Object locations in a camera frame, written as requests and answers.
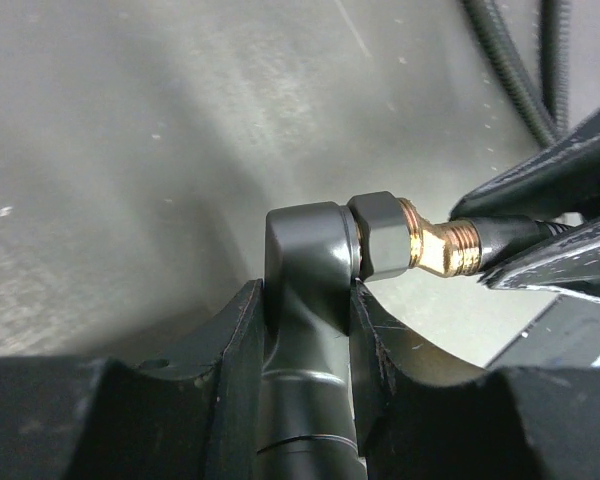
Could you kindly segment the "black fitting with brass connectors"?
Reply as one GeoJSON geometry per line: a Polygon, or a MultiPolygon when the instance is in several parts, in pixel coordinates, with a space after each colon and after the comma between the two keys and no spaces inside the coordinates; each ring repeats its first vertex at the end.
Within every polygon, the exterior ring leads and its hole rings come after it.
{"type": "Polygon", "coordinates": [[[389,192],[269,212],[259,479],[475,479],[451,386],[477,368],[395,319],[364,282],[418,265],[425,226],[389,192]]]}

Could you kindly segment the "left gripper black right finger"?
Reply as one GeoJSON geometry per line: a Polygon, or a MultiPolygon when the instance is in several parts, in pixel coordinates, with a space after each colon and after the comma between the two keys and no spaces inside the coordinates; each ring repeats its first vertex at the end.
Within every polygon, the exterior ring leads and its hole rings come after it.
{"type": "Polygon", "coordinates": [[[350,292],[358,447],[372,479],[600,479],[600,368],[485,370],[350,292]]]}

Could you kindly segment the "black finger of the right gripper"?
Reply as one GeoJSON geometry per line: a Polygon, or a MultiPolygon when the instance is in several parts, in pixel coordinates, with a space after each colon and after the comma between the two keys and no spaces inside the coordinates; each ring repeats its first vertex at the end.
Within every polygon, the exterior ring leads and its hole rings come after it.
{"type": "Polygon", "coordinates": [[[467,193],[450,217],[600,216],[600,108],[567,137],[467,193]]]}
{"type": "Polygon", "coordinates": [[[549,291],[600,303],[600,217],[509,258],[480,282],[495,290],[549,291]]]}

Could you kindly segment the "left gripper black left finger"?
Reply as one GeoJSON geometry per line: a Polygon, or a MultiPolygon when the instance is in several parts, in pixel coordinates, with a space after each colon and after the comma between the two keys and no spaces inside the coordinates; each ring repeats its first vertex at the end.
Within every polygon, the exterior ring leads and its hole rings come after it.
{"type": "Polygon", "coordinates": [[[250,479],[262,284],[136,366],[0,357],[0,479],[250,479]]]}

